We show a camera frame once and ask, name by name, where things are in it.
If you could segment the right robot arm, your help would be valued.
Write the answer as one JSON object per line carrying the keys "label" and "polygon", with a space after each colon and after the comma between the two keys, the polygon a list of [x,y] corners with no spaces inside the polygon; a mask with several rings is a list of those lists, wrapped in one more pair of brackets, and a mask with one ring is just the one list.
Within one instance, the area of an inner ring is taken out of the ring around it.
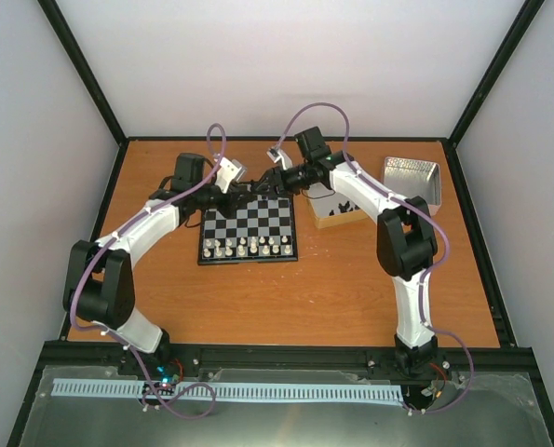
{"label": "right robot arm", "polygon": [[276,164],[253,184],[263,196],[299,194],[322,184],[345,196],[376,224],[376,256],[393,280],[398,325],[397,368],[407,376],[437,354],[432,328],[429,280],[438,243],[426,201],[407,198],[375,180],[346,150],[334,153],[317,127],[295,136],[303,162],[293,165],[278,143],[267,155]]}

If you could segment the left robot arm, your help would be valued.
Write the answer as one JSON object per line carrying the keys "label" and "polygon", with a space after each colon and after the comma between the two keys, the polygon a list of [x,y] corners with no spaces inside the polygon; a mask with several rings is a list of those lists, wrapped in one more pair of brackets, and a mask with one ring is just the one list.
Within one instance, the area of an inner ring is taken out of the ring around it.
{"label": "left robot arm", "polygon": [[230,207],[247,191],[237,181],[246,168],[236,160],[178,156],[173,175],[165,178],[141,210],[114,232],[94,242],[80,240],[70,253],[63,307],[72,326],[100,330],[140,351],[149,373],[165,373],[172,363],[169,335],[136,307],[133,269],[161,238],[184,224],[197,210]]}

